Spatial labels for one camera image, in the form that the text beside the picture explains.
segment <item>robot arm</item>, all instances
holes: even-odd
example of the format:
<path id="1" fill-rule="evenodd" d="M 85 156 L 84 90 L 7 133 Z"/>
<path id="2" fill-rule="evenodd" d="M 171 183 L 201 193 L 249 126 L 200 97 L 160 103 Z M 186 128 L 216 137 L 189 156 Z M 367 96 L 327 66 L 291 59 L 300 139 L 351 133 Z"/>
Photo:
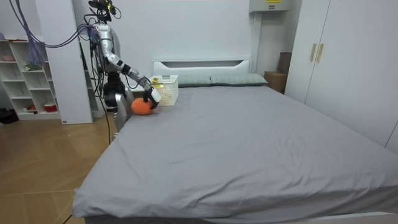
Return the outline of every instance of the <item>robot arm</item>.
<path id="1" fill-rule="evenodd" d="M 107 72 L 121 72 L 132 78 L 145 90 L 144 100 L 151 100 L 153 104 L 152 109 L 156 108 L 161 99 L 161 95 L 152 86 L 152 83 L 148 78 L 140 74 L 135 68 L 132 68 L 128 64 L 124 63 L 120 57 L 113 52 L 114 37 L 110 26 L 107 24 L 97 24 L 96 29 L 99 38 L 98 44 L 101 47 L 103 57 L 107 63 L 107 70 L 111 70 Z"/>

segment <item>white wardrobe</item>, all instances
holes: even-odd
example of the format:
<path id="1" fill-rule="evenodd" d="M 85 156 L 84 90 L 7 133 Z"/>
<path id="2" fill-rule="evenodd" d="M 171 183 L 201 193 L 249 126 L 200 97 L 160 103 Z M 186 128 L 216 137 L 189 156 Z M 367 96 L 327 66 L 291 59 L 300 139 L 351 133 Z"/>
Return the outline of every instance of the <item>white wardrobe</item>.
<path id="1" fill-rule="evenodd" d="M 398 153 L 397 68 L 398 1 L 303 0 L 287 96 Z"/>

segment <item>gray bed sheet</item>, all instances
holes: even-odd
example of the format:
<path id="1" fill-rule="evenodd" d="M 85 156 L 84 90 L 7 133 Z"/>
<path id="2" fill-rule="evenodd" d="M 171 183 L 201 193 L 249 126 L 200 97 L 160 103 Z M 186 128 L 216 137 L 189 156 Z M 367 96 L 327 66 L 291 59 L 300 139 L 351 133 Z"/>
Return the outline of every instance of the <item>gray bed sheet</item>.
<path id="1" fill-rule="evenodd" d="M 398 156 L 265 86 L 181 88 L 175 106 L 133 116 L 75 193 L 76 217 L 398 212 Z"/>

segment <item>orange pumpkin toy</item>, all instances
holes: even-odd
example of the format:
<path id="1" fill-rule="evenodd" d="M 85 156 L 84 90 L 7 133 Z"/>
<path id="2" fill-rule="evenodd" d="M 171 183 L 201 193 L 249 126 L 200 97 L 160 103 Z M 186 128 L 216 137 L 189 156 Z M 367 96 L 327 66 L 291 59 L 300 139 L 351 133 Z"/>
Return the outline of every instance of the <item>orange pumpkin toy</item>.
<path id="1" fill-rule="evenodd" d="M 152 102 L 149 100 L 145 102 L 143 98 L 137 98 L 132 102 L 131 109 L 136 115 L 148 115 L 154 112 L 152 109 Z"/>

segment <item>pillow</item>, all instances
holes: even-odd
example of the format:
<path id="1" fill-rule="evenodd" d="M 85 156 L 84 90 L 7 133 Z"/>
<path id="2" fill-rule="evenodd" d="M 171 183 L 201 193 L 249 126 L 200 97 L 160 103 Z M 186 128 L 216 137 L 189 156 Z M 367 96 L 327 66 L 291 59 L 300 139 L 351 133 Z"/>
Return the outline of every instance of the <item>pillow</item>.
<path id="1" fill-rule="evenodd" d="M 213 85 L 220 86 L 262 86 L 268 82 L 259 74 L 223 74 L 210 77 Z"/>
<path id="2" fill-rule="evenodd" d="M 209 75 L 179 75 L 178 87 L 211 86 Z"/>

